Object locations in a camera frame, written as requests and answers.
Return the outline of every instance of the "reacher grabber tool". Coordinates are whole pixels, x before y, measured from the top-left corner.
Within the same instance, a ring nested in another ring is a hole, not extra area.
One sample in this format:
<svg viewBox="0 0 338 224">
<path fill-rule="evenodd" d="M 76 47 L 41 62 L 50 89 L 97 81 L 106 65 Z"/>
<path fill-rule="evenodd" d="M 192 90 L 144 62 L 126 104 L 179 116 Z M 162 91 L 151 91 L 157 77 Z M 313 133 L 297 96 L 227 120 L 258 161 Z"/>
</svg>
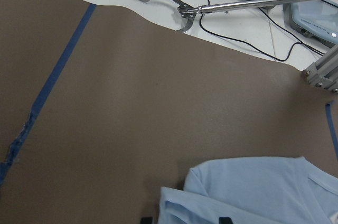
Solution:
<svg viewBox="0 0 338 224">
<path fill-rule="evenodd" d="M 192 7 L 191 5 L 181 0 L 172 0 L 172 1 L 179 4 L 179 7 L 177 8 L 177 10 L 180 13 L 181 17 L 188 19 L 185 27 L 179 30 L 180 32 L 184 33 L 191 28 L 197 14 L 227 12 L 231 10 L 240 10 L 240 9 L 255 8 L 255 7 L 267 7 L 267 6 L 274 6 L 274 5 L 281 5 L 281 4 L 303 2 L 303 1 L 320 1 L 320 0 L 255 0 L 255 1 L 234 2 L 234 3 L 216 4 L 216 5 L 203 5 L 203 6 L 198 6 L 198 7 Z"/>
</svg>

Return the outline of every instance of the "silver pole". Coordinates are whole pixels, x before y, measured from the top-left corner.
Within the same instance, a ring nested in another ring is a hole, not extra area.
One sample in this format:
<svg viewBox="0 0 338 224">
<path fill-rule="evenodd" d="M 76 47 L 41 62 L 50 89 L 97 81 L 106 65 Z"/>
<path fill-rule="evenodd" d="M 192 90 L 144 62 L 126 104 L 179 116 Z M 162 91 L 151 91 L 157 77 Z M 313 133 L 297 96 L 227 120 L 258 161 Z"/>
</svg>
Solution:
<svg viewBox="0 0 338 224">
<path fill-rule="evenodd" d="M 265 7 L 265 6 L 275 6 L 281 4 L 302 2 L 302 1 L 319 1 L 319 0 L 256 0 L 256 1 L 247 1 L 247 2 L 235 2 L 235 3 L 225 3 L 217 5 L 205 5 L 199 6 L 192 9 L 181 10 L 181 13 L 198 13 L 198 14 L 207 14 L 215 12 L 224 12 L 230 10 L 239 10 L 246 8 L 255 8 L 255 7 Z"/>
</svg>

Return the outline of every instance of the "blue tape strip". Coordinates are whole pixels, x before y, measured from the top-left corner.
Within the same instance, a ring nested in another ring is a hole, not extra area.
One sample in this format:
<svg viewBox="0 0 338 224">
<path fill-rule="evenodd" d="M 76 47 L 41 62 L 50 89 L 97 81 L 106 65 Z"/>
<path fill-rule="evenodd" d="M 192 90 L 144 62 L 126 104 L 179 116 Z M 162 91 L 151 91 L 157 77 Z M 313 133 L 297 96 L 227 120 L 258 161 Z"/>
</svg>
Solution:
<svg viewBox="0 0 338 224">
<path fill-rule="evenodd" d="M 333 119 L 332 119 L 332 114 L 331 114 L 331 105 L 333 103 L 334 103 L 333 101 L 328 102 L 325 105 L 325 111 L 326 111 L 326 118 L 327 118 L 328 127 L 330 129 L 330 133 L 331 133 L 331 137 L 332 137 L 332 141 L 333 141 L 333 146 L 334 146 L 334 149 L 336 151 L 336 156 L 337 156 L 337 159 L 338 159 L 338 140 L 337 140 L 336 131 L 334 129 Z"/>
<path fill-rule="evenodd" d="M 3 184 L 6 174 L 13 165 L 15 158 L 17 157 L 25 140 L 27 139 L 28 134 L 31 131 L 37 117 L 39 116 L 43 105 L 45 104 L 50 92 L 52 91 L 55 83 L 57 82 L 77 42 L 79 41 L 81 34 L 83 33 L 83 30 L 85 29 L 87 23 L 89 22 L 95 8 L 96 8 L 95 4 L 90 4 L 88 6 L 79 25 L 77 26 L 75 32 L 73 33 L 73 36 L 69 40 L 62 55 L 60 56 L 58 62 L 56 63 L 53 71 L 51 72 L 50 76 L 48 77 L 47 81 L 42 87 L 39 95 L 37 96 L 32 106 L 27 122 L 24 124 L 19 136 L 11 143 L 6 160 L 0 163 L 0 186 Z"/>
</svg>

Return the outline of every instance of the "black cable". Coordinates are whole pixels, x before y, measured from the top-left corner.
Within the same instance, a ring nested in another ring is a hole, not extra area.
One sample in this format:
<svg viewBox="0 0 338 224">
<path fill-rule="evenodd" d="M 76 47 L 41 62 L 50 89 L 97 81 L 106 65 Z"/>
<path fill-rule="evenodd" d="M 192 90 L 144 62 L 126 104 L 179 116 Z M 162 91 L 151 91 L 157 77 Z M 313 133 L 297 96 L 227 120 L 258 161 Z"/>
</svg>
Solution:
<svg viewBox="0 0 338 224">
<path fill-rule="evenodd" d="M 297 45 L 297 44 L 302 44 L 302 45 L 306 46 L 307 48 L 309 48 L 310 50 L 316 52 L 317 54 L 323 55 L 323 53 L 322 53 L 321 51 L 318 51 L 318 50 L 316 50 L 315 48 L 311 47 L 310 45 L 307 45 L 307 44 L 305 44 L 304 42 L 302 42 L 302 41 L 301 41 L 297 36 L 295 36 L 293 33 L 291 33 L 290 31 L 286 30 L 285 28 L 283 28 L 283 27 L 281 27 L 280 25 L 278 25 L 275 21 L 273 21 L 273 20 L 272 20 L 272 19 L 271 19 L 271 18 L 270 18 L 263 10 L 262 10 L 262 9 L 260 9 L 260 10 L 261 10 L 261 12 L 263 12 L 263 13 L 269 18 L 269 20 L 271 20 L 276 26 L 278 26 L 278 27 L 281 28 L 282 30 L 286 31 L 287 33 L 291 34 L 293 37 L 295 37 L 295 38 L 299 41 L 299 42 L 294 43 L 294 44 L 291 46 L 291 48 L 290 48 L 290 50 L 289 50 L 289 52 L 288 52 L 288 55 L 287 55 L 287 57 L 286 57 L 285 59 L 279 59 L 279 58 L 276 58 L 276 57 L 274 57 L 274 56 L 272 56 L 272 55 L 270 55 L 270 54 L 268 54 L 268 53 L 266 53 L 266 52 L 260 50 L 259 48 L 255 47 L 254 45 L 252 45 L 251 43 L 248 43 L 248 42 L 246 42 L 246 41 L 243 41 L 243 40 L 240 40 L 240 39 L 231 38 L 231 37 L 229 37 L 229 36 L 224 36 L 224 35 L 216 34 L 216 33 L 212 32 L 212 31 L 207 30 L 207 29 L 203 26 L 203 24 L 202 24 L 202 20 L 203 20 L 203 18 L 204 18 L 204 15 L 202 15 L 202 16 L 200 17 L 200 19 L 199 19 L 199 25 L 200 25 L 200 28 L 201 28 L 202 30 L 206 31 L 206 32 L 209 33 L 209 34 L 218 36 L 218 37 L 220 37 L 220 38 L 224 38 L 224 39 L 233 40 L 233 41 L 236 41 L 236 42 L 245 43 L 246 45 L 252 47 L 252 48 L 255 49 L 256 51 L 262 53 L 263 55 L 265 55 L 265 56 L 267 56 L 267 57 L 270 57 L 270 58 L 272 58 L 272 59 L 275 59 L 275 60 L 277 60 L 277 61 L 279 61 L 279 62 L 285 62 L 285 61 L 287 61 L 287 60 L 289 59 L 290 55 L 291 55 L 291 52 L 292 52 L 294 46 Z"/>
</svg>

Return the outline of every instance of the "light blue shirt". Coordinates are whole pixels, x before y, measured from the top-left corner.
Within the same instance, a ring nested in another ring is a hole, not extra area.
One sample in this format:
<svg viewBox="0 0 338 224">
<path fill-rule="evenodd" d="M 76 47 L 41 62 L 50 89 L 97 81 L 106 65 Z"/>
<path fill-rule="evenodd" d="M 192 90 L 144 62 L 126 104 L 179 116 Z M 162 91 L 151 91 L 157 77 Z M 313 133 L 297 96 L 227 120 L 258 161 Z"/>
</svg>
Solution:
<svg viewBox="0 0 338 224">
<path fill-rule="evenodd" d="M 331 224 L 338 179 L 305 158 L 214 160 L 190 169 L 184 191 L 162 188 L 158 224 Z"/>
</svg>

